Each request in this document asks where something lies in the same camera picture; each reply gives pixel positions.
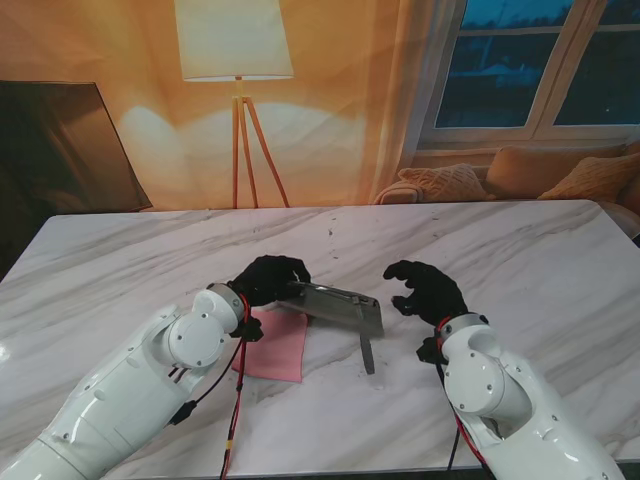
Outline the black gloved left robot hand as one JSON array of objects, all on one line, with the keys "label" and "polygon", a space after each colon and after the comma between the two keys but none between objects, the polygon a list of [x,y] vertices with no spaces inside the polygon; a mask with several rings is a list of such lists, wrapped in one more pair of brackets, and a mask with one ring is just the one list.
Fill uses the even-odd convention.
[{"label": "black gloved left robot hand", "polygon": [[251,307],[298,297],[299,283],[310,283],[311,275],[301,259],[264,255],[251,262],[227,285],[242,295]]}]

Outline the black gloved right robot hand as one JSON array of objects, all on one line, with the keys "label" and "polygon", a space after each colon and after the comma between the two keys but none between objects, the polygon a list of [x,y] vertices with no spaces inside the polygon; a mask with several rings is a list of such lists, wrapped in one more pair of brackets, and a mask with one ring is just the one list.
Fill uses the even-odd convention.
[{"label": "black gloved right robot hand", "polygon": [[383,278],[402,281],[411,290],[408,296],[392,298],[403,316],[418,316],[437,327],[445,319],[469,313],[457,283],[433,265],[401,260],[389,265]]}]

